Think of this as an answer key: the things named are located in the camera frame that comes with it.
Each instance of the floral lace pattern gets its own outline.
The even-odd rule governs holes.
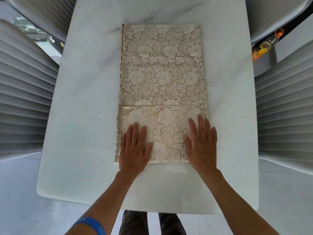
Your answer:
[[[187,162],[184,135],[190,134],[188,118],[208,116],[207,105],[119,107],[117,116],[116,156],[119,162],[121,137],[130,124],[147,126],[146,143],[154,142],[149,163]]]
[[[206,103],[200,28],[125,25],[120,106]]]
[[[189,25],[124,25],[116,155],[130,124],[147,126],[150,163],[187,162],[188,118],[208,115],[200,28]]]

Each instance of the leg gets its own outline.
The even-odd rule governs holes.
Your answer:
[[[119,235],[149,235],[147,212],[125,210]]]
[[[177,214],[159,213],[162,235],[186,235]]]

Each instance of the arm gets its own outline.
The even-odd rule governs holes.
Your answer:
[[[185,136],[186,155],[218,203],[234,235],[278,233],[234,191],[216,168],[217,133],[208,119],[198,115],[198,129],[189,118],[191,137]]]
[[[101,223],[107,235],[111,234],[117,214],[131,184],[145,169],[152,150],[152,143],[144,150],[146,127],[143,126],[139,139],[138,124],[129,126],[127,133],[122,136],[119,172],[113,183],[98,198],[98,200],[84,213],[84,217],[91,217]],[[95,231],[86,224],[77,224],[66,235],[96,235]]]

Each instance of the white table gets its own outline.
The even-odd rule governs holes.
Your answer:
[[[254,209],[258,146],[245,0],[77,0],[55,87],[37,192],[92,204],[114,165],[121,28],[129,24],[201,26],[209,119],[217,128],[217,166]],[[188,163],[150,164],[123,209],[220,213]]]

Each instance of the hand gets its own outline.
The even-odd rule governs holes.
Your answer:
[[[217,132],[211,129],[208,119],[203,121],[198,115],[198,129],[192,118],[188,119],[191,138],[185,135],[186,155],[190,165],[203,177],[215,174],[216,168],[216,142]]]
[[[143,126],[138,137],[137,123],[128,127],[127,133],[122,136],[119,170],[137,177],[143,172],[150,158],[153,143],[149,143],[144,150],[146,126]]]

